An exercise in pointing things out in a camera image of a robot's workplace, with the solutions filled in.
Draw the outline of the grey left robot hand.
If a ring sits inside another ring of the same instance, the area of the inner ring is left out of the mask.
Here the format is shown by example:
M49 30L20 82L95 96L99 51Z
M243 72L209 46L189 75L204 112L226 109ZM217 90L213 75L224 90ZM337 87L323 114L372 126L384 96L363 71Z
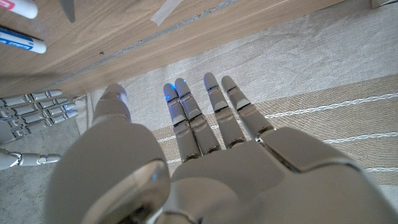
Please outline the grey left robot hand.
M45 223L396 223L354 160L297 129L275 128L229 76L204 85L217 140L186 81L164 86L182 163L170 172L127 94L104 91L93 124L51 176Z

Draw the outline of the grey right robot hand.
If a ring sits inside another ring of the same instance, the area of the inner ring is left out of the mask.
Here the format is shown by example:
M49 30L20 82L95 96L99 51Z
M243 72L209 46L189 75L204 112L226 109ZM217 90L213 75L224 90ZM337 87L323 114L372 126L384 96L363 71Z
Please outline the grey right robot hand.
M1 98L1 144L51 127L78 115L76 104L62 96L62 90ZM1 149L1 169L14 166L39 166L57 162L59 154L21 153Z

